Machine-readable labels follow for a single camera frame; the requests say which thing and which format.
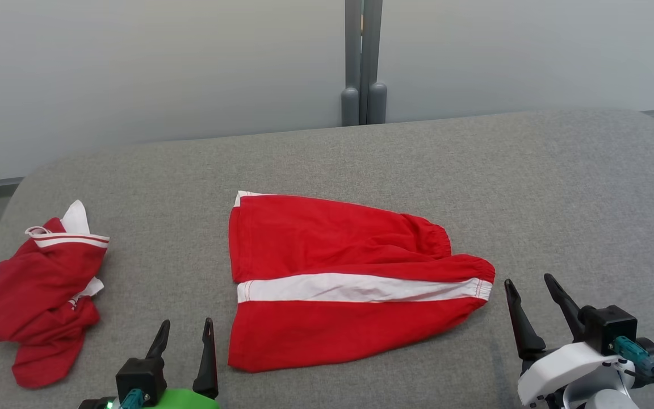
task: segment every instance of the frosted glass panel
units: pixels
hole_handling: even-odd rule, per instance
[[[654,109],[654,0],[384,0],[387,121]]]
[[[0,178],[124,143],[340,125],[345,3],[0,1]]]

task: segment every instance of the red garment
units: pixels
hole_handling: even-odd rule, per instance
[[[63,220],[52,218],[27,234],[0,263],[0,341],[20,344],[11,367],[16,382],[40,388],[67,375],[86,329],[99,320],[90,296],[102,289],[94,276],[109,238],[89,235],[80,201]]]
[[[451,255],[413,215],[239,192],[229,221],[238,309],[229,365],[348,362],[451,329],[488,301],[494,269]]]

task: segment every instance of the gray fabric surface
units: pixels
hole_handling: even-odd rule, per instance
[[[236,312],[227,223],[237,189],[355,202],[444,226],[455,253],[493,262],[488,305],[428,341],[359,362],[271,373],[226,366]],[[615,303],[654,340],[654,120],[630,111],[547,111],[136,145],[73,156],[23,181],[0,225],[0,261],[23,231],[75,199],[112,238],[92,328],[70,376],[15,384],[0,344],[0,407],[76,407],[114,394],[162,319],[172,387],[198,371],[215,322],[226,408],[519,407],[520,364],[501,283],[512,278],[548,346],[571,341],[545,290],[551,272],[579,305]],[[634,391],[654,407],[654,386]]]

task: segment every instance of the clothing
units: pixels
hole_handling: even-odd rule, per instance
[[[26,230],[20,249],[0,263],[0,341],[18,342],[16,382],[40,388],[64,378],[85,331],[99,320],[91,296],[110,239],[91,235],[78,200],[65,216]]]
[[[229,220],[238,309],[229,365],[348,362],[451,329],[488,301],[494,269],[446,231],[373,207],[240,191]]]

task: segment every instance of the gray vertical post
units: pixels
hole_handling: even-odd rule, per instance
[[[345,89],[342,91],[342,126],[360,124],[360,0],[345,0]]]
[[[387,87],[377,82],[382,0],[365,0],[363,54],[360,65],[360,124],[383,124]]]

